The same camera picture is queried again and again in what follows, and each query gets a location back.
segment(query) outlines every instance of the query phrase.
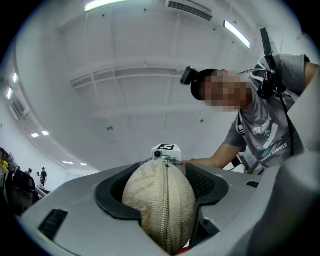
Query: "black cap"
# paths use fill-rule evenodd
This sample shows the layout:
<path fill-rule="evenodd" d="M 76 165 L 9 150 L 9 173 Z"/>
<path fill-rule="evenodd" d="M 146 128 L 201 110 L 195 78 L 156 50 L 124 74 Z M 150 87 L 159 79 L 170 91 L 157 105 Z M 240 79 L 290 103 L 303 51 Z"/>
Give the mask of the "black cap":
<path fill-rule="evenodd" d="M 200 98 L 200 84 L 205 80 L 207 76 L 210 76 L 214 71 L 218 69 L 205 69 L 196 74 L 195 79 L 191 82 L 191 93 L 194 98 L 201 101 Z"/>

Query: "tube light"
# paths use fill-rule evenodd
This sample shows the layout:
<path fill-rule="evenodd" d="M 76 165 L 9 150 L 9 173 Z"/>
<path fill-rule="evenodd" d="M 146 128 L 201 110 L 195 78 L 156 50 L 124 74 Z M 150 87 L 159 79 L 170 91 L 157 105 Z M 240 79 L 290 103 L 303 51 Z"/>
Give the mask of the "tube light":
<path fill-rule="evenodd" d="M 250 42 L 249 40 L 238 30 L 236 29 L 229 21 L 225 20 L 223 22 L 223 26 L 228 29 L 230 32 L 232 32 L 237 38 L 239 38 L 246 47 L 250 49 Z"/>
<path fill-rule="evenodd" d="M 92 1 L 88 4 L 85 5 L 84 11 L 85 12 L 90 12 L 94 9 L 97 9 L 102 6 L 110 5 L 110 4 L 115 4 L 115 3 L 120 3 L 120 2 L 132 2 L 132 1 L 154 1 L 154 0 L 96 0 Z"/>
<path fill-rule="evenodd" d="M 6 97 L 8 98 L 8 100 L 10 100 L 11 99 L 11 96 L 12 96 L 12 89 L 11 89 L 11 87 L 9 88 L 9 90 L 8 90 L 8 93 L 7 93 L 7 95 L 6 95 Z"/>
<path fill-rule="evenodd" d="M 13 82 L 16 83 L 17 80 L 18 80 L 18 75 L 17 75 L 17 73 L 14 73 L 14 75 L 13 75 Z"/>

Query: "beige fabric bag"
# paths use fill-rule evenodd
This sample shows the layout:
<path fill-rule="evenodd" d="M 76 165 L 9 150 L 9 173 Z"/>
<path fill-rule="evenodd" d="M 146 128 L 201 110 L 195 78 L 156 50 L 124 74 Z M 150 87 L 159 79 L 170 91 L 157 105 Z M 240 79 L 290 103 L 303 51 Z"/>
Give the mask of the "beige fabric bag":
<path fill-rule="evenodd" d="M 194 191 L 169 161 L 149 161 L 127 182 L 122 203 L 141 211 L 143 230 L 175 255 L 191 238 L 197 214 Z"/>

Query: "black cable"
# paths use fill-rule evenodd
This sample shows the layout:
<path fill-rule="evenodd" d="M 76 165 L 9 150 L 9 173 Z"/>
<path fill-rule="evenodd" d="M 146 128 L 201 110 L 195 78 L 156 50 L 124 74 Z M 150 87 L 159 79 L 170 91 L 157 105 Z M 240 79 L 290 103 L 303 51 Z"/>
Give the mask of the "black cable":
<path fill-rule="evenodd" d="M 286 120 L 288 122 L 288 127 L 289 127 L 289 134 L 290 134 L 290 139 L 291 139 L 291 153 L 290 155 L 293 156 L 294 155 L 294 130 L 293 130 L 293 125 L 292 122 L 287 114 L 288 110 L 287 107 L 285 105 L 284 99 L 282 98 L 282 94 L 279 93 L 279 95 L 277 95 L 280 98 L 280 101 L 282 103 L 283 109 L 284 109 L 284 113 L 285 113 L 285 117 Z"/>

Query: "gray t-shirt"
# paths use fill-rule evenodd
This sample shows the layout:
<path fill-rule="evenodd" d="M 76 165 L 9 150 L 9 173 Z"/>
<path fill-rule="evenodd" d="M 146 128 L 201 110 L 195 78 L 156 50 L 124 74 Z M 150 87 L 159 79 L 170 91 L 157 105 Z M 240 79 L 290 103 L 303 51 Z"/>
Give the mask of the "gray t-shirt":
<path fill-rule="evenodd" d="M 281 54 L 280 59 L 282 82 L 287 88 L 282 97 L 289 110 L 305 89 L 305 55 Z M 258 65 L 270 70 L 264 57 L 259 60 Z M 249 77 L 252 89 L 252 109 L 240 110 L 244 135 L 239 133 L 237 116 L 223 144 L 241 147 L 242 151 L 245 151 L 248 146 L 262 166 L 269 168 L 281 165 L 290 157 L 291 139 L 280 99 L 275 94 L 268 99 L 262 99 L 257 93 L 264 73 L 264 71 L 256 71 Z M 303 144 L 294 128 L 293 138 L 294 154 L 302 153 Z"/>

